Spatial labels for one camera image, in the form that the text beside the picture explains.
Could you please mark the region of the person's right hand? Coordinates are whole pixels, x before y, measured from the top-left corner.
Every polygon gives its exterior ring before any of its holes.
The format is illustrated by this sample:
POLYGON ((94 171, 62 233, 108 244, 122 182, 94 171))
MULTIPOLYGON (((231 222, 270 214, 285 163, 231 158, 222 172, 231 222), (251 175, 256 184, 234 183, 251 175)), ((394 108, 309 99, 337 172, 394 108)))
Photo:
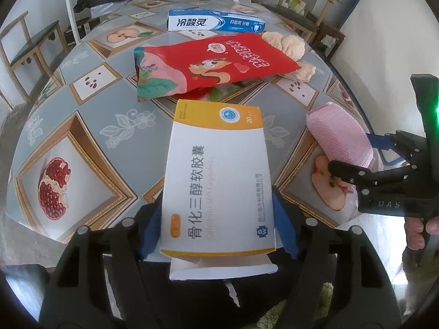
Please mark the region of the person's right hand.
MULTIPOLYGON (((411 250, 420 250, 425 247, 425 239, 422 235, 424 224, 420 218, 405 218, 406 244, 411 250)), ((439 218, 434 217, 426 224, 426 232, 430 236, 439 235, 439 218)))

